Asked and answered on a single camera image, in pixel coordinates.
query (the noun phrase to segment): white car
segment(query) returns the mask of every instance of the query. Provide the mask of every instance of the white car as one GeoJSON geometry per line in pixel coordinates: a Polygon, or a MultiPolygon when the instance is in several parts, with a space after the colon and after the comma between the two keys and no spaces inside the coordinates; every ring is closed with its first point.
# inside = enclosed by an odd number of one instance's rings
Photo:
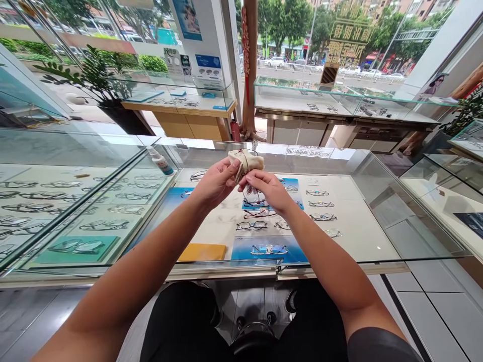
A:
{"type": "Polygon", "coordinates": [[[283,64],[283,58],[282,57],[271,57],[270,59],[264,60],[263,64],[268,65],[268,66],[280,66],[280,65],[283,64]]]}

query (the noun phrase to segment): spray bottle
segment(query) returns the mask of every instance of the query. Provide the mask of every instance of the spray bottle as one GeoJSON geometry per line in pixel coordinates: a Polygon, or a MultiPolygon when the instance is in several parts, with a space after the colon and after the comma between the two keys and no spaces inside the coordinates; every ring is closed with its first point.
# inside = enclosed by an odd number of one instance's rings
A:
{"type": "Polygon", "coordinates": [[[158,151],[156,151],[152,146],[146,146],[147,151],[152,156],[152,161],[159,167],[165,175],[170,175],[173,173],[173,169],[168,164],[166,159],[161,156],[158,151]]]}

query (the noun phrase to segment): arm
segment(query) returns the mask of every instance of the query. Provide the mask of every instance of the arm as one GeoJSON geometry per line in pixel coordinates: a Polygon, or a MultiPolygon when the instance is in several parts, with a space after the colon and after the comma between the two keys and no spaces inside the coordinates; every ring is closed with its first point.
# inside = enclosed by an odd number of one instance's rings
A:
{"type": "Polygon", "coordinates": [[[361,267],[294,203],[275,175],[253,170],[240,181],[238,191],[247,183],[263,192],[290,226],[315,275],[341,312],[347,340],[364,327],[379,327],[405,340],[361,267]]]}
{"type": "Polygon", "coordinates": [[[33,361],[115,361],[131,323],[155,295],[208,213],[234,189],[239,161],[213,165],[191,195],[94,284],[33,361]]]}

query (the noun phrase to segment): shoe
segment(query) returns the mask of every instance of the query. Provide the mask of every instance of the shoe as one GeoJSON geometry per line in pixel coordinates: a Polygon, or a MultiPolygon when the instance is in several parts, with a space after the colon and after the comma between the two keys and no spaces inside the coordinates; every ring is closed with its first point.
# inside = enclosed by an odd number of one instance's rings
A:
{"type": "Polygon", "coordinates": [[[287,313],[296,312],[295,305],[294,305],[295,294],[297,294],[297,290],[292,290],[290,291],[290,294],[288,295],[287,299],[285,299],[285,303],[283,305],[287,313]]]}
{"type": "MultiPolygon", "coordinates": [[[[211,289],[208,285],[206,285],[203,282],[197,282],[196,285],[203,287],[203,288],[211,289]]],[[[218,327],[223,320],[223,311],[221,310],[220,306],[218,305],[218,302],[216,301],[216,299],[215,299],[215,303],[216,303],[216,309],[214,310],[213,317],[211,318],[211,321],[210,321],[210,326],[212,326],[213,328],[218,327]]]]}

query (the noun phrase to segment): black pants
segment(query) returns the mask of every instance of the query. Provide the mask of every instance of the black pants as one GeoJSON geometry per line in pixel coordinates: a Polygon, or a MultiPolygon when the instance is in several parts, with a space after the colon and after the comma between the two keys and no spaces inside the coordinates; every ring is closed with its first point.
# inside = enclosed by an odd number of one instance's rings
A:
{"type": "MultiPolygon", "coordinates": [[[[341,315],[320,283],[303,281],[294,304],[297,313],[271,353],[272,360],[347,361],[341,315]]],[[[210,326],[215,307],[211,289],[192,282],[168,286],[152,309],[140,362],[236,361],[210,326]]]]}

